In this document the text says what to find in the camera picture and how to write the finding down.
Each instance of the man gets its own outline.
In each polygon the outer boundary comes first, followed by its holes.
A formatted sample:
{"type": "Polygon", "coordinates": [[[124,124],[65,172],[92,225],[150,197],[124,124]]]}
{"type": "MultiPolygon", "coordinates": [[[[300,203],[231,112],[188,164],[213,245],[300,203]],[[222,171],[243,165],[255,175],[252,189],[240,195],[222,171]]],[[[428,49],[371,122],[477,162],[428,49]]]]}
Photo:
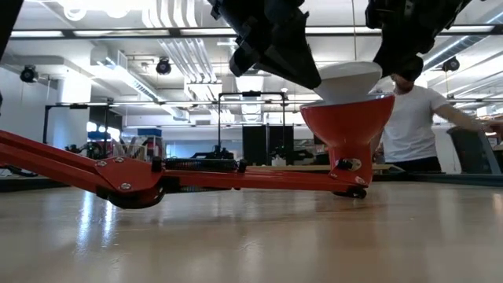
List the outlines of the man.
{"type": "Polygon", "coordinates": [[[372,143],[375,149],[382,141],[387,164],[414,172],[442,170],[431,129],[434,114],[466,130],[489,130],[489,125],[454,108],[438,92],[415,86],[400,75],[391,78],[395,82],[393,113],[384,131],[372,143]]]}

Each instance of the screw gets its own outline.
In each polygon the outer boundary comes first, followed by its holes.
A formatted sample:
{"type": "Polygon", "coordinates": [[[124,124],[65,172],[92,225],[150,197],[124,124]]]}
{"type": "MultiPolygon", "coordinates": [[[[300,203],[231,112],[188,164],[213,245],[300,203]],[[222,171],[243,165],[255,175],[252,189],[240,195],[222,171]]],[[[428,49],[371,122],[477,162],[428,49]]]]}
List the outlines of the screw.
{"type": "Polygon", "coordinates": [[[120,189],[129,190],[131,189],[131,184],[123,183],[122,185],[120,185],[120,189]]]}

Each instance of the pipe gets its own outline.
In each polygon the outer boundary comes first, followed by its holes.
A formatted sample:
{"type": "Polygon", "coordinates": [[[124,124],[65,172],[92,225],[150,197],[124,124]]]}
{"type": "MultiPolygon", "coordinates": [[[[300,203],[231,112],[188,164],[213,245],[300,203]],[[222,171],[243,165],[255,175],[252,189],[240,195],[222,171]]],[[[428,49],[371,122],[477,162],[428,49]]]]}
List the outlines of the pipe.
{"type": "MultiPolygon", "coordinates": [[[[185,0],[186,1],[186,13],[185,13],[185,19],[187,23],[189,24],[189,27],[191,28],[197,28],[197,22],[196,22],[196,2],[194,0],[185,0]]],[[[216,83],[217,82],[217,77],[215,74],[215,71],[213,70],[213,66],[211,65],[211,62],[209,60],[209,56],[206,51],[206,46],[204,45],[204,42],[201,39],[188,39],[190,42],[195,42],[194,43],[194,50],[197,53],[196,59],[199,57],[201,59],[200,66],[202,70],[204,70],[204,73],[207,73],[209,75],[209,79],[211,83],[216,83]]]]}
{"type": "Polygon", "coordinates": [[[158,43],[160,44],[161,48],[164,50],[164,52],[169,56],[169,58],[174,62],[174,64],[178,67],[180,72],[186,77],[190,78],[189,71],[185,69],[185,66],[180,62],[177,56],[173,54],[173,51],[168,47],[166,44],[165,40],[158,40],[158,43]]]}
{"type": "Polygon", "coordinates": [[[203,40],[202,39],[196,39],[196,45],[199,46],[200,50],[203,50],[202,58],[204,59],[204,61],[207,64],[208,71],[209,71],[209,73],[211,75],[211,81],[213,83],[216,83],[217,82],[217,76],[215,74],[215,71],[213,70],[213,66],[211,65],[210,58],[207,55],[206,47],[204,46],[203,40]]]}
{"type": "Polygon", "coordinates": [[[179,50],[180,54],[182,55],[182,58],[188,64],[191,72],[195,75],[196,81],[198,83],[201,83],[203,81],[203,77],[201,76],[201,74],[197,70],[197,67],[194,64],[194,62],[190,56],[189,50],[186,49],[186,47],[183,45],[183,40],[175,39],[173,41],[173,43],[174,43],[174,46],[176,46],[176,48],[179,50]]]}
{"type": "Polygon", "coordinates": [[[209,83],[211,81],[211,74],[208,69],[204,66],[203,58],[201,57],[200,52],[198,52],[196,48],[196,44],[193,40],[185,41],[186,48],[190,51],[190,53],[196,58],[198,65],[200,66],[200,70],[203,72],[204,79],[203,81],[209,83]]]}
{"type": "MultiPolygon", "coordinates": [[[[174,27],[173,23],[170,20],[169,17],[169,2],[168,0],[161,0],[161,5],[160,5],[160,21],[158,17],[158,11],[157,11],[157,3],[155,3],[155,15],[151,14],[151,17],[155,17],[155,19],[158,21],[159,28],[166,27],[166,28],[172,28],[174,27]]],[[[165,40],[166,47],[170,50],[171,57],[175,58],[174,61],[177,64],[178,68],[182,70],[182,74],[191,80],[191,82],[197,82],[201,81],[202,77],[200,73],[197,71],[196,66],[193,64],[192,59],[189,54],[187,54],[187,51],[184,50],[183,48],[179,47],[179,44],[177,41],[174,40],[165,40]]]]}

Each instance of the ceiling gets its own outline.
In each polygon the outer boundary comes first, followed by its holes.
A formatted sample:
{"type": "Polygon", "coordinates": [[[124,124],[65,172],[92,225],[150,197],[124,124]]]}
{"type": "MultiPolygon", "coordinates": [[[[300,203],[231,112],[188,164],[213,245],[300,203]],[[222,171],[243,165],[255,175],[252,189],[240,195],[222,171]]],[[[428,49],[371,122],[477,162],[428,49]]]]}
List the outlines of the ceiling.
{"type": "MultiPolygon", "coordinates": [[[[28,29],[116,29],[116,28],[145,28],[144,17],[141,9],[151,6],[153,1],[159,5],[163,0],[88,0],[86,15],[81,20],[69,20],[64,15],[64,8],[61,3],[79,2],[76,0],[25,0],[24,7],[18,17],[16,30],[28,29]],[[124,17],[110,17],[103,9],[120,13],[117,3],[121,6],[131,7],[131,11],[124,17]]],[[[171,10],[174,6],[182,5],[188,0],[164,0],[171,10]]],[[[187,17],[182,20],[190,23],[190,18],[195,20],[199,27],[222,27],[225,23],[215,21],[210,16],[211,6],[206,0],[194,1],[194,11],[187,13],[187,17]]],[[[302,10],[310,12],[308,26],[320,25],[365,25],[364,11],[368,0],[306,0],[302,10]]],[[[484,24],[503,12],[503,2],[488,1],[481,2],[473,0],[457,18],[456,24],[484,24]]],[[[174,13],[170,19],[176,22],[174,13]]],[[[460,36],[442,36],[436,39],[434,49],[424,56],[427,60],[436,53],[441,52],[446,47],[453,45],[460,40],[460,36]]],[[[315,37],[308,38],[314,59],[319,66],[341,61],[371,61],[380,45],[379,37],[360,36],[353,37],[315,37]]],[[[213,71],[218,79],[226,82],[222,85],[223,91],[238,91],[233,79],[224,79],[231,76],[229,65],[227,64],[231,54],[232,45],[229,39],[202,39],[204,54],[211,62],[213,71]]],[[[87,41],[87,40],[57,40],[57,41],[11,41],[7,52],[15,57],[40,57],[55,56],[63,57],[75,66],[81,73],[86,73],[93,81],[92,99],[100,101],[104,97],[113,97],[116,101],[134,101],[139,97],[138,92],[124,83],[121,79],[104,76],[99,68],[91,64],[90,54],[96,46],[106,46],[110,50],[120,50],[128,58],[129,72],[138,77],[143,83],[152,87],[152,90],[168,101],[189,100],[190,94],[185,91],[187,76],[181,69],[171,62],[172,72],[170,75],[157,75],[155,67],[160,57],[167,56],[167,52],[156,39],[121,39],[107,41],[87,41]]],[[[428,86],[437,90],[441,94],[454,94],[455,97],[503,97],[503,36],[489,36],[458,53],[457,59],[461,63],[461,68],[448,73],[426,71],[422,78],[428,81],[428,86]]],[[[193,62],[196,68],[200,64],[193,62]]],[[[40,68],[41,73],[55,75],[54,68],[40,68]]],[[[284,79],[274,75],[264,75],[263,91],[280,91],[288,89],[288,94],[302,95],[302,99],[318,99],[312,91],[296,86],[284,79]]],[[[390,87],[389,82],[380,82],[380,87],[390,87]]],[[[463,108],[478,108],[485,106],[483,103],[471,103],[461,105],[463,108]]],[[[264,106],[263,111],[274,111],[273,106],[264,106]]],[[[206,107],[188,108],[192,114],[204,113],[206,107]]],[[[229,108],[233,114],[239,115],[240,107],[229,108]]],[[[119,107],[117,112],[130,116],[161,116],[167,113],[159,108],[146,107],[119,107]]]]}

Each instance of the white ceiling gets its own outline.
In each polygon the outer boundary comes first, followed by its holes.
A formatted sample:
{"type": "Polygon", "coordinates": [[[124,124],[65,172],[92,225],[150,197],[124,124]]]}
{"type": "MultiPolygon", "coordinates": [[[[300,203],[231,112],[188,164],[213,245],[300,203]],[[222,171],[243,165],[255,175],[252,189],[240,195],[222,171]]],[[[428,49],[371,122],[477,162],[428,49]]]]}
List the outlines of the white ceiling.
{"type": "MultiPolygon", "coordinates": [[[[364,11],[368,0],[354,0],[355,23],[365,24],[364,11]]],[[[195,18],[199,25],[205,27],[222,26],[221,21],[214,21],[210,15],[211,6],[206,0],[196,0],[195,18]]],[[[310,12],[308,25],[352,25],[352,2],[349,0],[306,0],[302,7],[310,12]]],[[[473,0],[457,18],[456,24],[481,24],[494,15],[503,12],[503,2],[473,0]]],[[[70,21],[64,17],[63,9],[57,2],[47,0],[25,0],[24,7],[18,18],[16,29],[40,29],[40,28],[144,28],[141,21],[140,11],[131,11],[121,19],[109,17],[102,11],[89,11],[80,21],[70,21]]],[[[217,75],[229,75],[228,60],[230,51],[228,46],[217,46],[218,41],[226,39],[205,39],[204,45],[211,63],[217,75]]],[[[438,37],[435,48],[431,53],[438,52],[458,38],[438,37]]],[[[377,37],[327,37],[309,38],[314,59],[318,63],[337,61],[371,61],[380,45],[377,37]]],[[[96,46],[106,46],[122,50],[130,59],[130,70],[141,76],[147,83],[155,88],[163,89],[162,94],[166,99],[186,99],[182,89],[184,87],[183,74],[174,66],[170,75],[160,76],[155,72],[155,65],[159,57],[166,56],[160,44],[154,39],[130,39],[114,40],[106,42],[90,42],[76,40],[44,41],[44,42],[17,42],[9,43],[8,52],[20,56],[54,55],[61,56],[77,64],[83,70],[93,74],[97,84],[93,88],[94,97],[114,97],[124,99],[134,97],[135,90],[120,81],[101,78],[100,74],[90,66],[89,54],[96,46]],[[141,63],[150,63],[148,70],[142,69],[141,63]]],[[[457,55],[461,62],[461,69],[456,73],[449,74],[450,78],[445,82],[443,72],[427,72],[424,77],[428,79],[431,87],[441,93],[448,90],[470,90],[478,84],[486,84],[472,92],[464,94],[464,97],[477,94],[497,94],[503,91],[503,75],[487,77],[501,71],[503,56],[499,54],[503,46],[503,36],[491,36],[482,42],[469,47],[457,55]]],[[[263,90],[279,91],[288,88],[292,94],[309,94],[309,90],[295,86],[276,76],[266,77],[263,90]]],[[[131,109],[135,115],[158,114],[159,109],[131,109]]]]}

